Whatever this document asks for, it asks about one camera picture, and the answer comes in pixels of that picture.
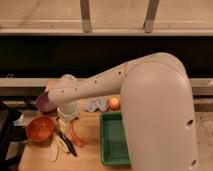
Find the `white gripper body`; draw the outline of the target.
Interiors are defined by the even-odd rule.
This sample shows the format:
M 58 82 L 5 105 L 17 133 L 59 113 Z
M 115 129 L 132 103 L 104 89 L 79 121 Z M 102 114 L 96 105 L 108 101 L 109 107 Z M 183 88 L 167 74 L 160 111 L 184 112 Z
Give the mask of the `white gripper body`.
M 57 108 L 57 112 L 64 122 L 70 122 L 78 117 L 79 108 L 76 102 L 72 102 L 66 105 L 60 105 Z

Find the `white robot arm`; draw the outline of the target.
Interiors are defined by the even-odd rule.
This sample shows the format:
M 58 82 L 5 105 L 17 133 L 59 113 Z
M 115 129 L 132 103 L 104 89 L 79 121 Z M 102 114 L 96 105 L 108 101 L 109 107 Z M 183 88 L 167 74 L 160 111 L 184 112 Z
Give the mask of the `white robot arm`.
M 198 171 L 193 93 L 182 62 L 154 53 L 49 92 L 64 115 L 73 101 L 118 94 L 133 171 Z

